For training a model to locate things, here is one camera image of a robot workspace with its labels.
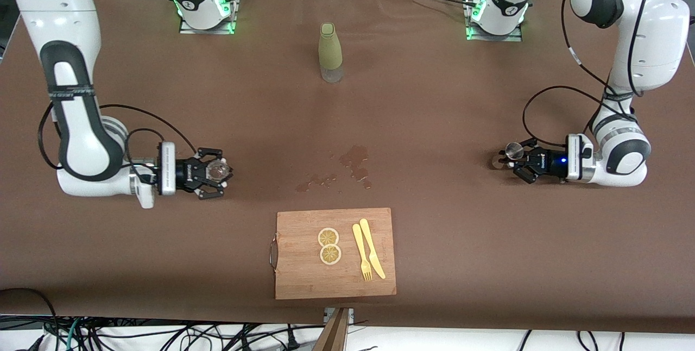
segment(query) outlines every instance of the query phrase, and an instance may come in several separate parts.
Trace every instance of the lemon slice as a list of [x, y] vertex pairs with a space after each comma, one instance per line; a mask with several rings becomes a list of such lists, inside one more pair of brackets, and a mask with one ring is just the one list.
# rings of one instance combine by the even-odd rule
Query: lemon slice
[[338, 243], [338, 232], [332, 227], [327, 227], [318, 233], [318, 243], [321, 246]]
[[333, 265], [336, 262], [340, 261], [341, 255], [342, 253], [340, 252], [340, 248], [338, 247], [338, 245], [328, 244], [321, 248], [321, 253], [319, 254], [319, 257], [321, 257], [321, 261], [323, 262], [323, 264]]

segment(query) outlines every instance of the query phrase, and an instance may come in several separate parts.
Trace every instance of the knife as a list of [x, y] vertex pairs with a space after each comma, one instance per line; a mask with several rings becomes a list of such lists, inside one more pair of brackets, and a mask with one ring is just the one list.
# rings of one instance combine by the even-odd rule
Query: knife
[[382, 264], [379, 262], [377, 257], [377, 251], [374, 249], [374, 242], [372, 241], [372, 232], [369, 230], [369, 223], [367, 220], [362, 218], [359, 220], [359, 225], [362, 227], [362, 233], [364, 238], [367, 240], [367, 245], [369, 245], [369, 261], [372, 263], [372, 267], [377, 272], [380, 278], [385, 279], [387, 277], [382, 269]]

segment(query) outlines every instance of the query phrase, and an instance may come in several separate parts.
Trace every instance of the white cable label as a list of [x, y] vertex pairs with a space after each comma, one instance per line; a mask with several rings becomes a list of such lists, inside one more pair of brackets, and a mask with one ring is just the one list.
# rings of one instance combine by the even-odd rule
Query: white cable label
[[578, 57], [577, 54], [574, 52], [574, 49], [572, 49], [572, 47], [569, 47], [569, 53], [572, 54], [572, 57], [573, 57], [574, 60], [577, 62], [577, 64], [581, 66], [581, 65], [582, 65], [582, 61], [579, 60], [579, 57]]

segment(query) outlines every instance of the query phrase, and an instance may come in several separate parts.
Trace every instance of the cutting board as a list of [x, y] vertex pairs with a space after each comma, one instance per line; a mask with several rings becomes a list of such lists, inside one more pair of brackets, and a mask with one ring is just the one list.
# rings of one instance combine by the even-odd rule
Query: cutting board
[[[359, 251], [352, 225], [365, 218], [372, 231], [377, 255], [386, 274], [381, 279], [372, 268], [372, 281], [362, 278]], [[342, 255], [333, 265], [319, 257], [318, 233], [331, 227], [338, 232]], [[393, 296], [395, 265], [390, 208], [314, 210], [277, 213], [277, 267], [275, 299]], [[369, 257], [367, 240], [365, 254]]]

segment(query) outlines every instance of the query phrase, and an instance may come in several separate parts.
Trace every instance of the green bottle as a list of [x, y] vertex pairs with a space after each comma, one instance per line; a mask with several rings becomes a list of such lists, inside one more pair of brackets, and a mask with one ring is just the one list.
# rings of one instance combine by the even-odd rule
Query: green bottle
[[343, 50], [340, 49], [336, 26], [330, 22], [321, 24], [318, 63], [321, 66], [321, 76], [326, 82], [335, 83], [343, 77]]

